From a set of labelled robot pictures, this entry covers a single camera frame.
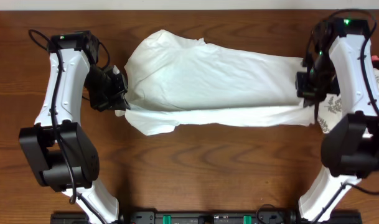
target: brown wooden surface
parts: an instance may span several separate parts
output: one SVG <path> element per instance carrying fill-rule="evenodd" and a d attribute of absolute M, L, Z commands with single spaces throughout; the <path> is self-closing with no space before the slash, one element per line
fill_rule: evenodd
<path fill-rule="evenodd" d="M 311 27 L 329 11 L 0 12 L 0 223 L 49 223 L 54 211 L 77 211 L 68 198 L 40 187 L 18 144 L 44 100 L 49 58 L 27 36 L 90 29 L 123 68 L 160 29 L 233 49 L 302 57 Z M 379 11 L 375 12 L 379 20 Z M 379 55 L 379 26 L 373 37 Z M 105 62 L 101 53 L 101 62 Z M 100 178 L 123 208 L 255 210 L 294 206 L 321 168 L 318 126 L 234 128 L 182 125 L 144 136 L 112 111 L 82 103 L 82 126 L 97 147 Z M 362 183 L 379 189 L 379 173 Z M 339 208 L 357 208 L 379 223 L 379 197 L 351 191 Z"/>

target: white fabric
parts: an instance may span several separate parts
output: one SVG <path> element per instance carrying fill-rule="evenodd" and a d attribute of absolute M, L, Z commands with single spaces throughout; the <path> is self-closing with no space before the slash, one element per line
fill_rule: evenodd
<path fill-rule="evenodd" d="M 309 125 L 314 109 L 296 96 L 301 58 L 232 50 L 160 30 L 141 42 L 125 69 L 128 122 L 145 135 L 180 124 Z M 116 111 L 117 116 L 124 111 Z"/>
<path fill-rule="evenodd" d="M 379 89 L 379 70 L 374 69 L 376 81 Z M 341 95 L 328 94 L 326 100 L 319 105 L 318 123 L 324 133 L 329 133 L 341 120 Z"/>

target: green tape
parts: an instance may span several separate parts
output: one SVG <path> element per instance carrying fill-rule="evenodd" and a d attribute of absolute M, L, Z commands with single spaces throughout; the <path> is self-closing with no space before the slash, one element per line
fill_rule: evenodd
<path fill-rule="evenodd" d="M 163 216 L 163 224 L 171 224 L 171 216 L 164 215 Z"/>
<path fill-rule="evenodd" d="M 243 217 L 243 224 L 251 224 L 251 216 L 245 215 Z"/>

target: robotic arm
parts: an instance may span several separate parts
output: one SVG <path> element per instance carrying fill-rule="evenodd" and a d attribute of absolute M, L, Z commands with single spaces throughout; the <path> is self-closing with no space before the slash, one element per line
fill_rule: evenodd
<path fill-rule="evenodd" d="M 51 72 L 44 104 L 34 127 L 21 129 L 19 135 L 21 148 L 38 183 L 70 197 L 75 194 L 73 202 L 77 194 L 77 203 L 89 216 L 90 223 L 96 224 L 117 220 L 119 206 L 98 178 L 98 153 L 80 126 L 83 87 L 90 94 L 93 109 L 130 109 L 124 98 L 127 84 L 122 73 L 116 66 L 100 68 L 96 65 L 99 45 L 99 40 L 90 31 L 51 38 L 47 46 Z M 56 103 L 52 111 L 54 97 Z M 52 121 L 53 112 L 56 124 Z M 47 149 L 57 140 L 55 132 L 57 138 L 63 140 L 65 155 L 63 148 L 60 151 Z M 75 186 L 65 157 L 73 170 Z"/>
<path fill-rule="evenodd" d="M 307 72 L 297 73 L 297 95 L 304 98 L 304 106 L 315 105 L 316 118 L 318 104 L 327 93 L 341 93 L 343 114 L 322 142 L 324 166 L 299 200 L 306 220 L 328 220 L 353 186 L 379 170 L 379 91 L 369 39 L 374 28 L 370 31 L 366 20 L 330 17 L 322 21 L 311 36 L 318 58 L 314 62 L 307 53 Z"/>

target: patterned fabric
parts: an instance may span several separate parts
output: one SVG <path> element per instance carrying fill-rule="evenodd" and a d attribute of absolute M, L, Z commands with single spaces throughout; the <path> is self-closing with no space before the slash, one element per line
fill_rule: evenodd
<path fill-rule="evenodd" d="M 377 85 L 379 88 L 379 70 L 374 69 Z M 318 123 L 323 133 L 329 133 L 332 128 L 341 120 L 341 95 L 328 94 L 326 100 L 319 105 Z"/>

